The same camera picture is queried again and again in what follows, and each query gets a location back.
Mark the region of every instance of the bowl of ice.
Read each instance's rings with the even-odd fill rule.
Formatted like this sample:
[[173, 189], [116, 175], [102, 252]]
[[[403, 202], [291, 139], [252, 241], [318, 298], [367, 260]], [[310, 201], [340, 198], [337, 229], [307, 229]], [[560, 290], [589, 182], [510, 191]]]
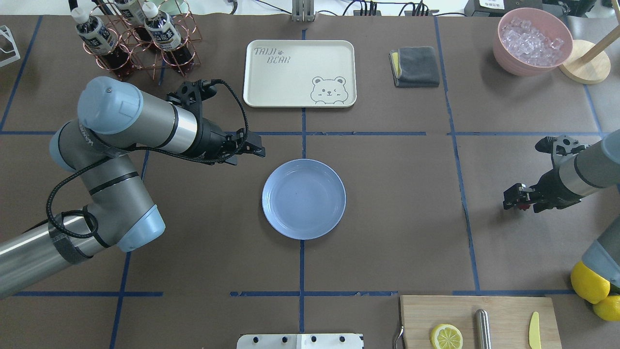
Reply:
[[493, 54], [517, 76], [534, 76], [561, 65], [573, 50], [573, 37], [556, 16], [522, 7], [506, 13], [497, 26]]

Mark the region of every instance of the wooden disc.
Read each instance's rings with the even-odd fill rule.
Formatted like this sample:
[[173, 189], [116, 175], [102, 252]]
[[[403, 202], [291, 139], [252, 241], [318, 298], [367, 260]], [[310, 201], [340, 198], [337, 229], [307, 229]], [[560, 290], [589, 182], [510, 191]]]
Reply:
[[573, 51], [560, 70], [569, 78], [582, 84], [598, 84], [605, 80], [611, 71], [611, 62], [605, 51], [599, 53], [588, 63], [581, 61], [594, 43], [585, 40], [573, 40]]

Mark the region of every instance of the ice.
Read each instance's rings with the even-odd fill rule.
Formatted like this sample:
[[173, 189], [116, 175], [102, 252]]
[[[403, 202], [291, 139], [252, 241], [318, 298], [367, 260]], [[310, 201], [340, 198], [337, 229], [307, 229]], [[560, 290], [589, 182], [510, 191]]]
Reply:
[[500, 38], [513, 56], [530, 65], [552, 66], [564, 55], [562, 39], [546, 37], [530, 20], [519, 17], [502, 27]]

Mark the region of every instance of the bear drawing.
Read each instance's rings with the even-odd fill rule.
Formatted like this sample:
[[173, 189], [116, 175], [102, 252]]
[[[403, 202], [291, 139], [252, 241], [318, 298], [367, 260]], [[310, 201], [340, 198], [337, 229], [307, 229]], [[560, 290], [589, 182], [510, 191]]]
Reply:
[[348, 98], [345, 89], [345, 78], [338, 76], [333, 80], [323, 79], [317, 76], [312, 79], [314, 89], [310, 98], [315, 104], [344, 104]]

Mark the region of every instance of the white bracket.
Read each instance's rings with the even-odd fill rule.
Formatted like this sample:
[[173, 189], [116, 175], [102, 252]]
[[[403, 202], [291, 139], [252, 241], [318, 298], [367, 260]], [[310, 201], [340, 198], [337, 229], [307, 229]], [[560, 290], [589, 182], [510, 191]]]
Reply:
[[293, 22], [314, 22], [314, 0], [293, 0]]
[[4, 47], [4, 44], [2, 44], [2, 41], [0, 41], [0, 51], [2, 51], [6, 55], [10, 55], [10, 54], [14, 53], [13, 56], [0, 61], [0, 66], [5, 66], [5, 65], [7, 65], [9, 63], [13, 63], [13, 62], [19, 60], [21, 58], [21, 56], [19, 55], [19, 51], [17, 49], [17, 44], [15, 44], [15, 39], [13, 38], [13, 35], [11, 34], [11, 30], [6, 25], [0, 25], [0, 35], [5, 37], [6, 40], [9, 43], [11, 43], [11, 46], [12, 46], [11, 49], [8, 49], [8, 47]]
[[364, 349], [359, 333], [299, 333], [243, 335], [237, 349]]

